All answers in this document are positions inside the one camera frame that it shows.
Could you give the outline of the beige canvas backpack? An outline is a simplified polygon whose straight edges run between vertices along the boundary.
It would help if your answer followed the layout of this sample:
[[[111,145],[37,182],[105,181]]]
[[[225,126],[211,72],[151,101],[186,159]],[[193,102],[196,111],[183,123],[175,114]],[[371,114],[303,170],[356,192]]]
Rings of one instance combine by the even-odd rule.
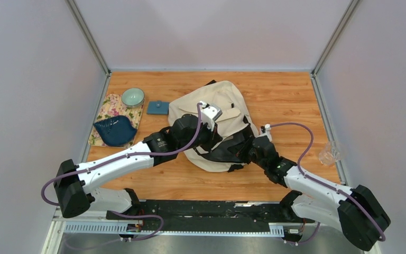
[[[244,97],[230,81],[205,85],[169,104],[170,125],[185,114],[197,115],[196,104],[206,102],[218,106],[222,115],[216,120],[221,142],[210,151],[201,147],[184,152],[187,159],[197,167],[214,173],[234,171],[246,164],[236,155],[249,138],[256,138],[259,131],[253,124]]]

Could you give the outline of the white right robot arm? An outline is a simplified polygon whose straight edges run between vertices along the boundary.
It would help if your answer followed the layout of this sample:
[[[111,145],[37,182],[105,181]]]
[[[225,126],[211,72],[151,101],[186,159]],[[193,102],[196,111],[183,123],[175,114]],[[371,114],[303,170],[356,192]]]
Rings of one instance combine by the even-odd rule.
[[[246,154],[271,182],[291,189],[280,207],[284,220],[292,222],[300,217],[328,225],[364,251],[385,241],[384,231],[391,220],[369,188],[335,184],[302,169],[279,156],[266,136],[251,138]]]

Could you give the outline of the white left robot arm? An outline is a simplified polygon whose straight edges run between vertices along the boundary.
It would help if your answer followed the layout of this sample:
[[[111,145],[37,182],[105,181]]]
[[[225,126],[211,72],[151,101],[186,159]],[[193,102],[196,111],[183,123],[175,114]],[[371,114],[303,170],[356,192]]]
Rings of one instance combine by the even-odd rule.
[[[95,191],[103,184],[140,169],[174,160],[179,153],[201,147],[211,149],[221,141],[218,125],[192,114],[175,120],[128,149],[92,162],[63,161],[53,181],[58,206],[65,218],[83,214],[97,204]]]

